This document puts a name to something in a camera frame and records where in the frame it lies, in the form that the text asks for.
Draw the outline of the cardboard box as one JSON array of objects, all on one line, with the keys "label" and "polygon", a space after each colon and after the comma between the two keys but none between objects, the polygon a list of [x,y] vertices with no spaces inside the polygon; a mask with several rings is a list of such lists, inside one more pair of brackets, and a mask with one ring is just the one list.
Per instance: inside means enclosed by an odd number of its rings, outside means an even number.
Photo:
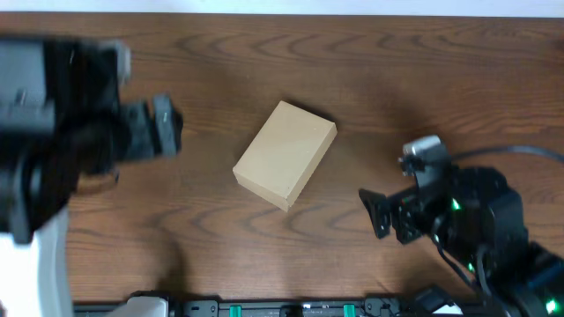
[{"label": "cardboard box", "polygon": [[337,133],[335,122],[281,101],[234,166],[234,176],[244,188],[289,211]]}]

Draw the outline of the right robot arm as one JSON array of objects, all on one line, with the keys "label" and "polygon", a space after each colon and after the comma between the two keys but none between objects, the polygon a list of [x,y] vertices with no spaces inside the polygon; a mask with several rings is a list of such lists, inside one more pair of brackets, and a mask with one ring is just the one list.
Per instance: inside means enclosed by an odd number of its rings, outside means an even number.
[{"label": "right robot arm", "polygon": [[561,316],[563,259],[530,240],[522,197],[492,167],[427,167],[394,195],[361,189],[375,236],[427,236],[475,294],[466,316]]}]

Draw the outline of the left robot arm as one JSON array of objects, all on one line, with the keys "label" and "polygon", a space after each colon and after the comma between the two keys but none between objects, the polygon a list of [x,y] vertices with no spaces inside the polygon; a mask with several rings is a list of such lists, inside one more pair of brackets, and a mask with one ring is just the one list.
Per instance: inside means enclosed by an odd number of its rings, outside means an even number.
[{"label": "left robot arm", "polygon": [[1,313],[73,316],[66,238],[82,176],[173,157],[182,115],[166,94],[124,104],[121,41],[1,38]]}]

